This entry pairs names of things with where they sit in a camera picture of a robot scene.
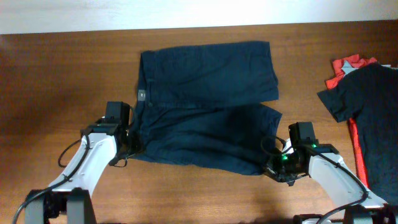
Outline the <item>navy blue shorts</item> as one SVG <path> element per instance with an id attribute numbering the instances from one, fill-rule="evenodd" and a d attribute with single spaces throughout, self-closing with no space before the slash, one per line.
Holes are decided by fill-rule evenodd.
<path id="1" fill-rule="evenodd" d="M 191 45 L 141 53 L 136 159 L 261 175 L 281 113 L 271 45 Z"/>

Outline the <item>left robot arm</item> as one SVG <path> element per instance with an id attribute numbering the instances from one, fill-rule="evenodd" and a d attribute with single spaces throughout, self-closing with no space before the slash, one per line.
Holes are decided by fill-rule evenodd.
<path id="1" fill-rule="evenodd" d="M 96 223 L 91 197 L 108 166 L 118 167 L 141 152 L 141 141 L 129 132 L 133 108 L 122 101 L 109 101 L 105 115 L 81 130 L 79 146 L 62 173 L 42 190 L 31 190 L 17 209 L 13 222 L 24 214 L 26 223 L 50 223 L 66 215 L 68 223 Z"/>

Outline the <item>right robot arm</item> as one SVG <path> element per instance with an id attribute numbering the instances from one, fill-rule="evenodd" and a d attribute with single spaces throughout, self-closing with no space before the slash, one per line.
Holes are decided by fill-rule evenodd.
<path id="1" fill-rule="evenodd" d="M 296 180 L 310 177 L 336 206 L 324 215 L 295 215 L 294 223 L 334 223 L 331 216 L 338 212 L 344 213 L 340 223 L 397 223 L 397 206 L 369 190 L 349 170 L 333 145 L 319 143 L 311 122 L 291 124 L 289 136 L 288 140 L 280 140 L 282 151 L 266 152 L 269 159 L 264 166 L 265 175 L 289 186 Z"/>

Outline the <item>dark navy t-shirt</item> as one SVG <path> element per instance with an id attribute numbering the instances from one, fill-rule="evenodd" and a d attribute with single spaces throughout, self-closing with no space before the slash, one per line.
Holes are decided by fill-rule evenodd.
<path id="1" fill-rule="evenodd" d="M 355 119 L 369 188 L 397 204 L 397 70 L 371 63 L 318 97 L 336 122 Z"/>

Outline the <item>red garment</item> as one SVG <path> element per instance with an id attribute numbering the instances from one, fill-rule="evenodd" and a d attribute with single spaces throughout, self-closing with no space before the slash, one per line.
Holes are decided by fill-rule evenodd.
<path id="1" fill-rule="evenodd" d="M 325 82 L 328 89 L 332 89 L 338 85 L 338 83 L 352 71 L 365 67 L 370 63 L 376 63 L 377 59 L 362 58 L 359 54 L 351 55 L 349 57 L 336 59 L 332 61 L 332 67 L 335 76 Z M 355 119 L 349 118 L 348 121 L 349 133 L 353 145 L 354 159 L 356 164 L 356 173 L 359 180 L 366 186 L 369 187 L 367 168 L 365 165 L 363 152 L 359 143 L 358 126 Z"/>

